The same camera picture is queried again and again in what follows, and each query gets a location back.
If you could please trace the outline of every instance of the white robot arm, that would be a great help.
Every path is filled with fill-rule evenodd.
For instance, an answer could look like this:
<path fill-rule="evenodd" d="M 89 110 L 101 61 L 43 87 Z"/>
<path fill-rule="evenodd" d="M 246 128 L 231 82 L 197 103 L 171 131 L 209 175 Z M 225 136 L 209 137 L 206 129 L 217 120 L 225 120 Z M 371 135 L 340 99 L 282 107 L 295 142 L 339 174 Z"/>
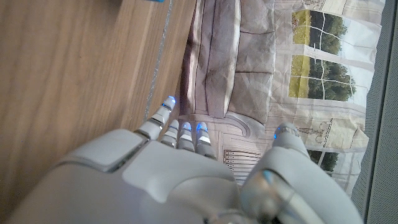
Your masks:
<path fill-rule="evenodd" d="M 316 166 L 292 124 L 275 131 L 241 189 L 218 162 L 205 123 L 178 121 L 156 141 L 168 97 L 137 131 L 111 131 L 69 153 L 8 223 L 362 223 L 340 187 Z"/>

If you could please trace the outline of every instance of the window pane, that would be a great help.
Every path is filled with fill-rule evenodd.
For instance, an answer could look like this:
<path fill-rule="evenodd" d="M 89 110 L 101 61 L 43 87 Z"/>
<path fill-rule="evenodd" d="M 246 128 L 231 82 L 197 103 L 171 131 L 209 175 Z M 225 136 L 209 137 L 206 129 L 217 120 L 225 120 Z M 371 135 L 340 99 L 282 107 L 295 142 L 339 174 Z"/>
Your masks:
<path fill-rule="evenodd" d="M 366 97 L 368 95 L 368 89 L 361 86 L 353 86 L 353 103 L 366 107 Z"/>
<path fill-rule="evenodd" d="M 327 33 L 322 34 L 321 50 L 334 55 L 340 55 L 341 40 Z"/>
<path fill-rule="evenodd" d="M 298 98 L 308 98 L 308 79 L 307 78 L 290 78 L 289 96 Z"/>
<path fill-rule="evenodd" d="M 326 81 L 325 100 L 348 101 L 352 97 L 351 87 L 348 84 Z"/>
<path fill-rule="evenodd" d="M 310 72 L 310 57 L 304 55 L 293 55 L 292 76 L 307 77 Z"/>
<path fill-rule="evenodd" d="M 329 62 L 324 60 L 323 69 L 324 69 L 324 74 L 323 74 L 324 80 L 334 80 L 347 84 L 351 83 L 351 78 L 348 75 L 349 69 L 346 66 L 340 63 Z"/>
<path fill-rule="evenodd" d="M 322 159 L 321 168 L 325 171 L 333 172 L 333 169 L 337 164 L 337 159 L 337 152 L 326 152 Z"/>
<path fill-rule="evenodd" d="M 317 11 L 310 11 L 311 26 L 322 30 L 323 13 Z"/>
<path fill-rule="evenodd" d="M 321 158 L 322 152 L 321 151 L 313 151 L 313 150 L 307 150 L 308 155 L 310 155 L 311 161 L 318 164 L 319 159 Z"/>
<path fill-rule="evenodd" d="M 323 99 L 322 81 L 309 79 L 308 81 L 308 97 L 311 99 Z"/>
<path fill-rule="evenodd" d="M 301 10 L 292 13 L 294 44 L 308 45 L 310 43 L 310 25 L 310 11 Z"/>

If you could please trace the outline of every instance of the wooden surface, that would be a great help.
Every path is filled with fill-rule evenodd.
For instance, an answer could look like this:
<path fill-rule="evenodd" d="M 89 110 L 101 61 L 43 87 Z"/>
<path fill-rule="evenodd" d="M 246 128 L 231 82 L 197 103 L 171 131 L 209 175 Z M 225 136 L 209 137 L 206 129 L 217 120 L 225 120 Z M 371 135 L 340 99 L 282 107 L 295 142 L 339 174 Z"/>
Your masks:
<path fill-rule="evenodd" d="M 0 3 L 0 222 L 65 153 L 142 123 L 169 1 Z M 176 91 L 194 6 L 172 4 L 149 115 Z"/>

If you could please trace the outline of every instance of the printed window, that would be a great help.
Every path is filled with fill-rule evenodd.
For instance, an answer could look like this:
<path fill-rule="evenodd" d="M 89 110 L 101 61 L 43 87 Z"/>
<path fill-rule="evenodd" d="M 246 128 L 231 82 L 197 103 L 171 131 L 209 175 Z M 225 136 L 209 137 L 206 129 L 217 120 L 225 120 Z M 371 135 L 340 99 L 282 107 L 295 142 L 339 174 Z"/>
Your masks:
<path fill-rule="evenodd" d="M 366 106 L 373 73 L 362 68 L 293 55 L 289 96 Z"/>

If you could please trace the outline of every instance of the robotic finger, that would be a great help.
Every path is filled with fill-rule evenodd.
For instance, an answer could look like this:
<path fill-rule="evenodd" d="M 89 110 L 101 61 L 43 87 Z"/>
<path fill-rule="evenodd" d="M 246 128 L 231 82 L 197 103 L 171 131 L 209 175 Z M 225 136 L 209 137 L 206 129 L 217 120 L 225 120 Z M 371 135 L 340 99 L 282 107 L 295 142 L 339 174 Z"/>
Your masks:
<path fill-rule="evenodd" d="M 195 148 L 192 143 L 192 128 L 191 124 L 184 122 L 182 124 L 182 130 L 178 139 L 177 149 L 185 149 L 191 152 L 195 152 Z"/>

